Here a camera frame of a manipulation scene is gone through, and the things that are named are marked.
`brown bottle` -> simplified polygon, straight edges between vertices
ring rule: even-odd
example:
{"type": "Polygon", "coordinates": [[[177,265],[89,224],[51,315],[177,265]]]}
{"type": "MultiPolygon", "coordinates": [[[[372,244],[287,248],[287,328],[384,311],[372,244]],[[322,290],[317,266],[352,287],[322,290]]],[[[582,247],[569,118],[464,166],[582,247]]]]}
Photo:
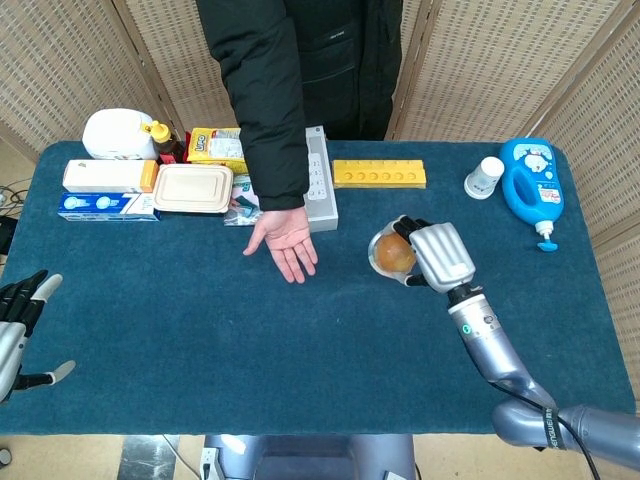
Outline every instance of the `brown bottle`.
{"type": "Polygon", "coordinates": [[[158,163],[182,163],[184,161],[184,145],[171,133],[169,127],[154,120],[147,131],[158,150],[160,156],[158,163]]]}

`yellow egg tray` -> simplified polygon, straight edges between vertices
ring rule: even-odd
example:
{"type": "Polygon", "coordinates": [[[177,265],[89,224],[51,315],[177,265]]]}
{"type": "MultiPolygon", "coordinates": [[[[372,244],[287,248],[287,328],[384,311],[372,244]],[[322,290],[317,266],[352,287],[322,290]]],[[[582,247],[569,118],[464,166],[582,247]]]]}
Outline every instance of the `yellow egg tray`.
{"type": "Polygon", "coordinates": [[[334,160],[336,188],[427,188],[422,160],[334,160]]]}

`blue detergent bottle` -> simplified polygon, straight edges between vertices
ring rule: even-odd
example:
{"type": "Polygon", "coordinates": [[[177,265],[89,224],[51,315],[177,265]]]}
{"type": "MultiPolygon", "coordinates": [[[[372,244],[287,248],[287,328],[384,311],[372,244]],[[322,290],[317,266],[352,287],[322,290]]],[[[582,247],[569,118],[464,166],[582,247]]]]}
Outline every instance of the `blue detergent bottle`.
{"type": "Polygon", "coordinates": [[[555,252],[558,245],[549,236],[564,208],[564,197],[551,144],[541,138],[514,138],[502,146],[500,159],[505,166],[502,191],[507,205],[544,237],[538,243],[542,251],[555,252]]]}

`blue and white box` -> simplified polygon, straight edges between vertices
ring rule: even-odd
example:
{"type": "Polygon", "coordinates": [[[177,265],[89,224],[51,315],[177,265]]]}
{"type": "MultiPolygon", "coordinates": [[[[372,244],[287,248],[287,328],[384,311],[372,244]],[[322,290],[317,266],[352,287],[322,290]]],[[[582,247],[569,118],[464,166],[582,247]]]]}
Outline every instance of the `blue and white box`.
{"type": "Polygon", "coordinates": [[[71,221],[156,221],[153,193],[64,193],[58,215],[71,221]]]}

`white box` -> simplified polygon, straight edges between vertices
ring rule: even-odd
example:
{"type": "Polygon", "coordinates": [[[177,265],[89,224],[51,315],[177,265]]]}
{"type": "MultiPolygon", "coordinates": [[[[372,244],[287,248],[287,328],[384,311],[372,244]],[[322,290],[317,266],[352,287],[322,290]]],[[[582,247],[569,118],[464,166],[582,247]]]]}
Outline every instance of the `white box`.
{"type": "Polygon", "coordinates": [[[155,160],[69,160],[62,186],[69,192],[150,193],[155,160]]]}
{"type": "Polygon", "coordinates": [[[157,221],[152,193],[63,193],[58,215],[69,221],[157,221]]]}

